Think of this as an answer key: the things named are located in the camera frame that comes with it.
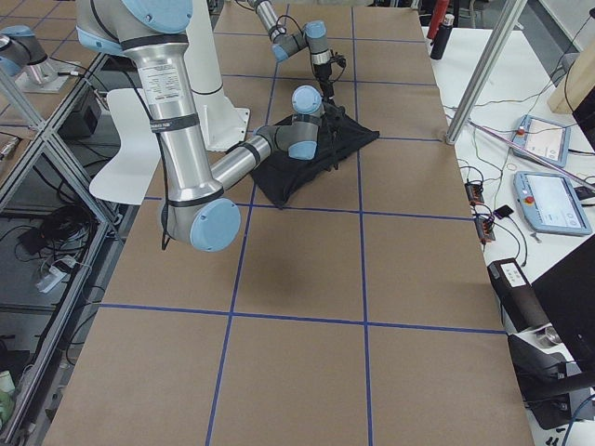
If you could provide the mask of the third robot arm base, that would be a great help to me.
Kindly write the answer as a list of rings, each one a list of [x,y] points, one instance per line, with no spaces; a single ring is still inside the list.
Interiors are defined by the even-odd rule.
[[[60,64],[50,59],[26,25],[1,30],[1,69],[25,93],[58,94],[69,76],[59,75]]]

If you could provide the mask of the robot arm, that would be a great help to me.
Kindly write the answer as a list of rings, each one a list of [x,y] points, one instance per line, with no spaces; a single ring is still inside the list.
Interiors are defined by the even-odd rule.
[[[326,102],[335,104],[334,82],[342,75],[346,60],[328,44],[326,27],[322,20],[314,20],[289,33],[275,13],[271,2],[248,1],[271,40],[271,50],[278,62],[283,62],[307,48],[310,53],[312,73],[319,83]]]
[[[165,202],[162,242],[185,242],[195,249],[217,252],[231,244],[241,225],[237,205],[226,190],[282,151],[297,160],[317,152],[319,129],[342,110],[333,101],[330,81],[332,52],[321,20],[288,34],[268,1],[253,1],[279,61],[308,49],[317,87],[298,87],[292,96],[294,113],[287,125],[265,125],[253,137],[237,143],[215,164],[207,148],[192,88],[192,69],[204,56],[207,78],[220,89],[220,71],[212,21],[204,1],[79,1],[76,30],[82,46],[136,65],[141,106],[149,119],[162,159]]]

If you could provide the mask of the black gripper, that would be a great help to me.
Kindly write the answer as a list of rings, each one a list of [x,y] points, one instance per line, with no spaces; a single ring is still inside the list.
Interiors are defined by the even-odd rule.
[[[345,135],[346,109],[337,104],[324,104],[321,139],[340,139]]]
[[[319,87],[321,88],[321,91],[323,94],[323,101],[330,103],[330,104],[335,104],[335,102],[334,102],[335,90],[333,87],[334,82],[331,80],[331,75],[332,75],[331,63],[326,62],[326,63],[322,63],[322,64],[313,64],[312,70],[313,70],[314,77],[317,80]]]

